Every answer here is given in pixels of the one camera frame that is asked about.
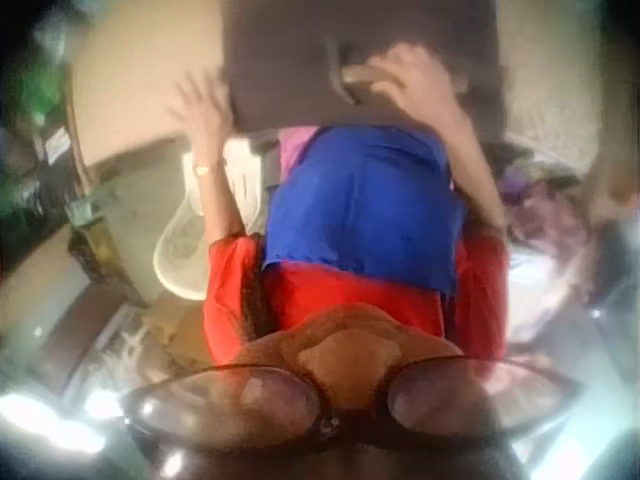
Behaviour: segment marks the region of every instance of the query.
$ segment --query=pink fabric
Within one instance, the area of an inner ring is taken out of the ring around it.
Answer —
[[[318,131],[318,127],[283,128],[280,140],[280,181],[284,182],[291,169],[298,163],[300,152]]]

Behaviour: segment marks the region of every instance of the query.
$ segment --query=red shirt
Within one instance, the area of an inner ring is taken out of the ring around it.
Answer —
[[[213,359],[228,363],[242,343],[239,335],[243,284],[252,280],[258,239],[231,237],[209,249],[211,274],[204,303],[204,328]],[[508,256],[490,235],[465,234],[456,251],[455,343],[466,354],[500,356],[507,315]],[[261,273],[280,328],[289,330],[310,314],[336,305],[367,303],[398,322],[429,335],[444,335],[438,292],[374,280],[326,266],[282,263]]]

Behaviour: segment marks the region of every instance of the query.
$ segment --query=red sleeve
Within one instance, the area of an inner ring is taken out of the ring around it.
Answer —
[[[217,364],[228,363],[242,346],[242,285],[253,274],[257,256],[254,237],[224,238],[209,247],[204,332]]]
[[[500,357],[505,350],[509,256],[492,235],[465,233],[455,299],[456,343],[465,354]]]

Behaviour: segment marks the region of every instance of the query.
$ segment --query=bright light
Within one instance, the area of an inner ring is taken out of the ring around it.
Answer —
[[[84,410],[90,417],[97,420],[107,420],[122,416],[122,409],[118,404],[118,396],[109,390],[91,392],[84,402]]]
[[[26,395],[11,393],[0,397],[0,413],[15,426],[46,437],[64,450],[95,454],[106,443],[102,435],[88,426],[72,420],[62,420],[52,408]]]
[[[149,415],[151,414],[151,412],[153,412],[153,403],[151,403],[150,401],[147,401],[142,406],[142,414]]]
[[[61,420],[49,440],[63,450],[95,454],[100,452],[106,443],[105,438],[74,420]]]
[[[34,398],[10,393],[0,398],[0,413],[23,430],[49,435],[58,424],[58,415]]]
[[[183,454],[182,452],[173,452],[162,466],[162,476],[165,478],[173,478],[180,470],[182,470]]]

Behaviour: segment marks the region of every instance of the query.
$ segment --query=glasses lens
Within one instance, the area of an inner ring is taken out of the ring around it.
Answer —
[[[401,371],[387,401],[398,423],[413,431],[479,437],[557,418],[575,389],[568,379],[524,365],[451,357]]]
[[[153,388],[126,407],[134,426],[190,445],[266,447],[304,434],[320,412],[314,388],[276,368],[209,370]]]

